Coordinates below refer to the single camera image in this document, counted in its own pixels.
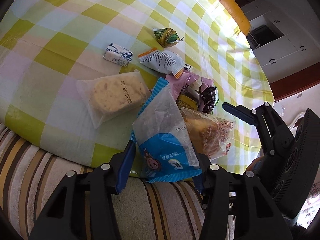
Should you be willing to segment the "person's right hand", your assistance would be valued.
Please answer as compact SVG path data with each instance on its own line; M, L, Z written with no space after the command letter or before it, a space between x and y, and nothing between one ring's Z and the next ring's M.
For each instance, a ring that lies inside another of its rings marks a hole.
M255 158L255 159L251 162L251 164L250 164L249 166L247 166L245 172L246 172L246 173L247 173L247 172L253 172L254 174L256 174L256 173L257 173L257 170L259 169L259 166L260 166L261 162L263 161L263 159L264 159L264 156L260 156L260 157Z

